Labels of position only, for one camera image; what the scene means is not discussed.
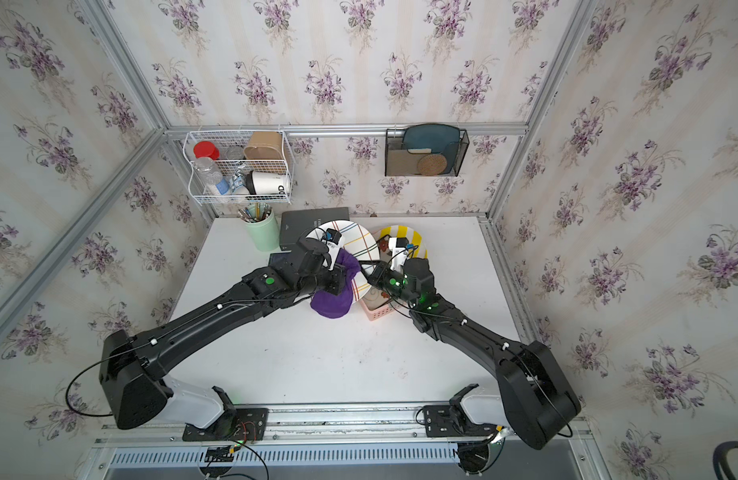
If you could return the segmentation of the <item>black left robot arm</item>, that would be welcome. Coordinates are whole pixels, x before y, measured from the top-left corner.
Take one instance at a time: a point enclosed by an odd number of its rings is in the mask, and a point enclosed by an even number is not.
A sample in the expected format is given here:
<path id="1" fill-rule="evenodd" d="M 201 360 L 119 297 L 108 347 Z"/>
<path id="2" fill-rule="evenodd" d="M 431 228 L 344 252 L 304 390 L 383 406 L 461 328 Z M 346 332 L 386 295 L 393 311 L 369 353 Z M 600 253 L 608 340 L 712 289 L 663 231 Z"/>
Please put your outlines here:
<path id="1" fill-rule="evenodd" d="M 245 275 L 229 290 L 176 320 L 135 335 L 120 329 L 104 341 L 99 382 L 117 427 L 183 422 L 200 430 L 227 428 L 236 408 L 219 387 L 170 377 L 189 356 L 234 329 L 291 307 L 319 291 L 339 295 L 347 274 L 335 240 L 303 238 L 271 266 Z"/>

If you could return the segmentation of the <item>yellow striped round plate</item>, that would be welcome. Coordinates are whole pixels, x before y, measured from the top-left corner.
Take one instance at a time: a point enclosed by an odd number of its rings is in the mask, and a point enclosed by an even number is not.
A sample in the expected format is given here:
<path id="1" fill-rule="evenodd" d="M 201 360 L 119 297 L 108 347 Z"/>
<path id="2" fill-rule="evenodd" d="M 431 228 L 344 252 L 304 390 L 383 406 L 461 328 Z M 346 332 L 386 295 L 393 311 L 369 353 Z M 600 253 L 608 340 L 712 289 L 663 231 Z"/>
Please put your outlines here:
<path id="1" fill-rule="evenodd" d="M 428 251 L 423 237 L 413 228 L 404 225 L 392 225 L 382 229 L 376 229 L 372 232 L 373 238 L 378 244 L 380 250 L 380 258 L 382 260 L 390 260 L 392 257 L 392 249 L 389 247 L 390 238 L 405 238 L 408 244 L 414 245 L 417 249 L 413 252 L 413 258 L 427 258 Z"/>

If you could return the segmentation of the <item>purple cloth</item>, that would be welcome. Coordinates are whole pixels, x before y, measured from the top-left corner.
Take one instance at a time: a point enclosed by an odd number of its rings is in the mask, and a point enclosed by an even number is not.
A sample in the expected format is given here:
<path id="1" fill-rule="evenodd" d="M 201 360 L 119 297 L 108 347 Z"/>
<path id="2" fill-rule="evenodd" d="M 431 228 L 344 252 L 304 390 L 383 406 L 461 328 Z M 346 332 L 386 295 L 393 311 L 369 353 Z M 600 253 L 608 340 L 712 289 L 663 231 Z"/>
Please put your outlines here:
<path id="1" fill-rule="evenodd" d="M 341 248 L 332 272 L 335 274 L 333 282 L 328 289 L 313 294 L 310 307 L 320 316 L 335 320 L 345 316 L 353 304 L 353 280 L 360 272 L 359 261 Z"/>

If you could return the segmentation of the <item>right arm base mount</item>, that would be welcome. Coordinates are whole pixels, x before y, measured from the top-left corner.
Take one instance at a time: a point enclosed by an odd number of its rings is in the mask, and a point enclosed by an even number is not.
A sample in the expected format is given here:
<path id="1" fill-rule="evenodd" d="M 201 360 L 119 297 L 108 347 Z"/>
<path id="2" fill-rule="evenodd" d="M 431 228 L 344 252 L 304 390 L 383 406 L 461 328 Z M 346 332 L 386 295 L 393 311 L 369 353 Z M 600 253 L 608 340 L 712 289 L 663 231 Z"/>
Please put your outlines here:
<path id="1" fill-rule="evenodd" d="M 423 405 L 414 421 L 428 438 L 470 438 L 456 444 L 458 467 L 468 476 L 482 476 L 499 459 L 506 440 L 513 434 L 502 414 L 490 417 L 492 408 L 502 407 L 500 394 L 477 383 L 455 393 L 447 404 Z"/>

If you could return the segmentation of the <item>round plaid plate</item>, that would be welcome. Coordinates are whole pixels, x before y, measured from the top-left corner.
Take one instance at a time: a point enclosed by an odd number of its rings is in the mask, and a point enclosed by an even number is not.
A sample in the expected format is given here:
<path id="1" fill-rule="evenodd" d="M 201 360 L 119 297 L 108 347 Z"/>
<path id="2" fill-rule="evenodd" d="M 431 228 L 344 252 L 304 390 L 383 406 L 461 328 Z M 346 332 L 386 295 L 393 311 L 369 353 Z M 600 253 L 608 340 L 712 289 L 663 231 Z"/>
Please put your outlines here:
<path id="1" fill-rule="evenodd" d="M 341 234 L 339 246 L 358 261 L 380 259 L 380 252 L 372 233 L 352 220 L 333 220 L 315 227 L 306 234 L 307 238 L 321 240 L 324 233 L 333 229 Z M 366 276 L 359 271 L 351 281 L 353 303 L 357 303 L 369 291 L 371 285 Z"/>

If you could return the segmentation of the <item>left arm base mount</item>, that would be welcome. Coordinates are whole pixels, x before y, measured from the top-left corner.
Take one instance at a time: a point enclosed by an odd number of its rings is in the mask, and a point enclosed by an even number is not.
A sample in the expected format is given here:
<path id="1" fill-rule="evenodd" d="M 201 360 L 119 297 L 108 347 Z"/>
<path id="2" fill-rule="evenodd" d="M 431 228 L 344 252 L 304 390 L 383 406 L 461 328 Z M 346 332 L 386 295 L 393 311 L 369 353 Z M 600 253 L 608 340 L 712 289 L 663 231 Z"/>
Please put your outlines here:
<path id="1" fill-rule="evenodd" d="M 222 414 L 206 428 L 187 424 L 183 442 L 227 441 L 238 445 L 264 439 L 270 413 L 268 408 L 237 406 L 222 388 L 213 387 L 212 390 L 221 401 Z"/>

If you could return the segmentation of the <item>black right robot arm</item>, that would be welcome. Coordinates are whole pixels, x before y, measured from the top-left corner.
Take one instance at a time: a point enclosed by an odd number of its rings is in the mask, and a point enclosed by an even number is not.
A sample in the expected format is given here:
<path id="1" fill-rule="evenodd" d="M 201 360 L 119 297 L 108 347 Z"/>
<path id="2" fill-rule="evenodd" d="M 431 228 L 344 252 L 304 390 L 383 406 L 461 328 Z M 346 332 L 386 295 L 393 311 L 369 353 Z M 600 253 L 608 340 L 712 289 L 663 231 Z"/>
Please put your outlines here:
<path id="1" fill-rule="evenodd" d="M 581 413 L 550 349 L 539 341 L 526 345 L 509 339 L 469 318 L 437 292 L 428 260 L 412 258 L 400 271 L 382 260 L 360 265 L 371 286 L 407 306 L 419 332 L 459 350 L 497 381 L 497 398 L 481 416 L 467 412 L 469 422 L 508 427 L 540 450 Z"/>

